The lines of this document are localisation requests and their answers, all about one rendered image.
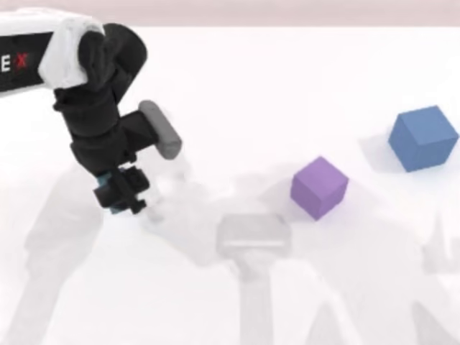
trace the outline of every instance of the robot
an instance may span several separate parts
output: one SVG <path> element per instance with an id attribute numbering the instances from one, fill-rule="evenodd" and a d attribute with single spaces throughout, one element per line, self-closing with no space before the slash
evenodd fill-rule
<path id="1" fill-rule="evenodd" d="M 54 9 L 0 13 L 0 30 L 0 93 L 51 89 L 73 155 L 99 183 L 93 192 L 101 207 L 139 213 L 147 204 L 138 195 L 150 182 L 134 164 L 137 153 L 155 146 L 174 160 L 183 146 L 155 103 L 119 113 L 147 60 L 143 41 L 124 25 Z"/>

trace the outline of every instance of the purple cube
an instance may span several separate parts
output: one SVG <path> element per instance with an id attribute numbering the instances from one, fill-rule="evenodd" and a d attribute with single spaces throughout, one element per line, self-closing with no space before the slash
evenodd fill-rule
<path id="1" fill-rule="evenodd" d="M 344 199 L 348 182 L 347 176 L 319 157 L 295 174 L 290 196 L 319 220 Z"/>

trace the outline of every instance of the cube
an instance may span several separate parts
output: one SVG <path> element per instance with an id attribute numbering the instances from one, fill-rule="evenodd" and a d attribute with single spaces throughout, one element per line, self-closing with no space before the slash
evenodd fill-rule
<path id="1" fill-rule="evenodd" d="M 406 172 L 444 164 L 459 134 L 438 106 L 401 113 L 388 140 Z"/>
<path id="2" fill-rule="evenodd" d="M 348 182 L 339 169 L 318 157 L 294 175 L 290 197 L 319 220 L 344 199 Z"/>

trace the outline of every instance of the white surface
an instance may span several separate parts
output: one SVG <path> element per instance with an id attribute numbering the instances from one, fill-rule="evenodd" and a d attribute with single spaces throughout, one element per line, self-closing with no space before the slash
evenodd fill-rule
<path id="1" fill-rule="evenodd" d="M 335 329 L 332 317 L 343 344 L 428 344 L 415 340 L 414 301 L 458 334 L 449 298 L 460 296 L 459 274 L 441 280 L 423 268 L 428 260 L 445 269 L 436 266 L 440 236 L 431 238 L 437 216 L 445 244 L 460 237 L 459 151 L 444 167 L 405 174 L 385 135 L 399 112 L 434 104 L 460 129 L 460 30 L 138 32 L 149 61 L 121 110 L 156 101 L 185 143 L 177 162 L 153 149 L 141 156 L 150 176 L 164 177 L 150 220 L 106 216 L 98 228 L 88 192 L 95 183 L 75 168 L 69 190 L 50 194 L 73 164 L 52 95 L 1 100 L 0 336 L 20 300 L 45 313 L 39 307 L 53 305 L 46 298 L 60 289 L 45 345 L 243 344 L 238 280 L 214 243 L 220 216 L 231 212 L 277 212 L 292 226 L 292 255 L 271 272 L 274 344 L 307 344 L 311 329 L 309 344 L 330 344 L 321 329 Z M 285 202 L 288 178 L 317 155 L 351 184 L 344 203 L 315 224 Z M 170 179 L 186 166 L 186 184 Z M 45 204 L 49 216 L 32 228 Z M 436 240 L 438 252 L 423 256 Z M 28 280 L 31 272 L 45 273 Z M 46 317 L 37 319 L 27 332 L 42 332 Z M 446 335 L 424 329 L 442 344 Z M 8 345 L 38 345 L 27 332 Z"/>

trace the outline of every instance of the teal cube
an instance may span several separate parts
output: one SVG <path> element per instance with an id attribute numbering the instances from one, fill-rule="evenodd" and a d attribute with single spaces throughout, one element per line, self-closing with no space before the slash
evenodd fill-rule
<path id="1" fill-rule="evenodd" d="M 407 172 L 444 164 L 459 134 L 438 106 L 401 113 L 388 140 Z"/>

